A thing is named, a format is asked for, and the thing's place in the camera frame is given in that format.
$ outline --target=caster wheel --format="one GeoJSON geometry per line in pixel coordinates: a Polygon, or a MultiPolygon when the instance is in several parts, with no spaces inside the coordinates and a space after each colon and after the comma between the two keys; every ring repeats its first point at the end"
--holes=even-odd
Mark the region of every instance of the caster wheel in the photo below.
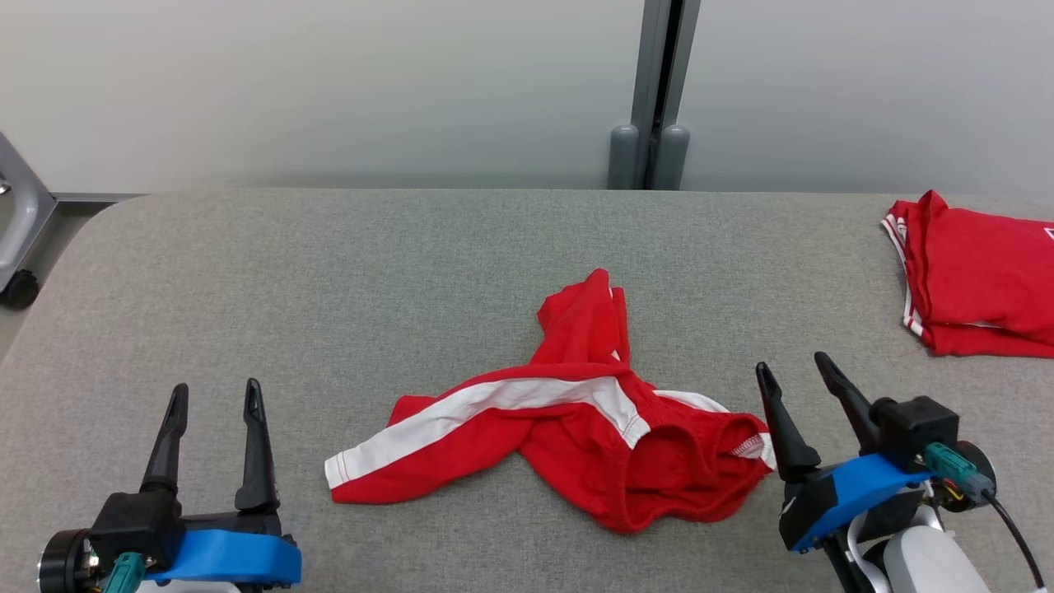
{"type": "Polygon", "coordinates": [[[18,270],[0,292],[0,302],[13,310],[24,310],[37,300],[37,294],[40,294],[37,276],[30,270],[18,270]]]}

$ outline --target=green cable connector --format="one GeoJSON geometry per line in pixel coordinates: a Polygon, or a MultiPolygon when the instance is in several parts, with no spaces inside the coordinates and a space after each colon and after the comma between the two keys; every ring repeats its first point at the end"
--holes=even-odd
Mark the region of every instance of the green cable connector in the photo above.
{"type": "Polygon", "coordinates": [[[117,557],[102,593],[135,593],[147,576],[147,562],[142,554],[125,552],[117,557]]]}
{"type": "Polygon", "coordinates": [[[977,505],[988,505],[981,496],[982,492],[995,494],[995,485],[988,476],[978,472],[977,467],[967,458],[940,443],[930,443],[925,448],[924,461],[931,472],[955,482],[962,494],[977,505]]]}

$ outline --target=blue plastic bracket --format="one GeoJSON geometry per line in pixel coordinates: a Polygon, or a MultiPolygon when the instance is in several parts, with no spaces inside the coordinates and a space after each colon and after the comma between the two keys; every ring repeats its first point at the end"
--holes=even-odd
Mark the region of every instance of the blue plastic bracket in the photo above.
{"type": "Polygon", "coordinates": [[[300,551],[280,537],[222,530],[189,531],[172,568],[149,580],[258,585],[300,582],[300,551]]]}
{"type": "Polygon", "coordinates": [[[895,496],[909,485],[919,485],[933,477],[922,470],[905,474],[877,453],[851,459],[831,471],[838,503],[827,510],[792,550],[807,552],[827,535],[847,526],[857,515],[870,511],[895,496]]]}

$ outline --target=cable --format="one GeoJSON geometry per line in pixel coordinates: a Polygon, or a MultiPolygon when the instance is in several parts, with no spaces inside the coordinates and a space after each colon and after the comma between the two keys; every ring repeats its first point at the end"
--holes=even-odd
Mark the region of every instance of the cable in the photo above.
{"type": "Polygon", "coordinates": [[[1029,550],[1029,545],[1024,541],[1024,536],[1021,535],[1020,530],[1014,525],[1014,519],[1010,518],[1010,513],[1002,508],[1002,505],[996,500],[995,495],[987,490],[981,491],[981,496],[988,500],[992,508],[995,509],[996,513],[999,513],[999,517],[1002,518],[1002,522],[1007,523],[1007,529],[1010,530],[1010,534],[1014,536],[1014,541],[1017,542],[1017,547],[1021,549],[1021,554],[1024,554],[1024,561],[1029,564],[1029,570],[1032,571],[1032,578],[1036,581],[1036,589],[1043,590],[1047,586],[1043,585],[1043,576],[1039,574],[1039,565],[1036,564],[1036,559],[1032,556],[1032,551],[1029,550]]]}
{"type": "Polygon", "coordinates": [[[940,518],[940,507],[937,505],[937,497],[933,492],[933,483],[930,481],[924,482],[925,486],[925,496],[929,499],[930,508],[933,509],[933,514],[937,517],[937,525],[940,526],[940,531],[946,531],[944,529],[944,520],[940,518]]]}

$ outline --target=black cable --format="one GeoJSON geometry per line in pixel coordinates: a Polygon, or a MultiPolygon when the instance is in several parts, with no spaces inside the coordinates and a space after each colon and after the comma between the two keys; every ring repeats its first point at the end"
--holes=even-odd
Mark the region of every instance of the black cable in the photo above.
{"type": "Polygon", "coordinates": [[[1036,559],[1032,556],[1032,551],[1029,550],[1029,545],[1024,542],[1024,536],[1021,535],[1020,530],[1014,525],[1014,519],[1010,518],[1010,513],[999,505],[996,500],[995,495],[987,490],[981,491],[981,496],[988,500],[992,508],[995,509],[996,513],[1002,517],[1002,522],[1007,523],[1007,529],[1010,530],[1010,534],[1014,536],[1014,541],[1017,542],[1017,547],[1021,549],[1021,554],[1024,554],[1024,561],[1029,564],[1029,570],[1032,571],[1032,578],[1036,581],[1036,589],[1042,589],[1046,587],[1043,585],[1043,576],[1039,574],[1039,565],[1036,564],[1036,559]]]}

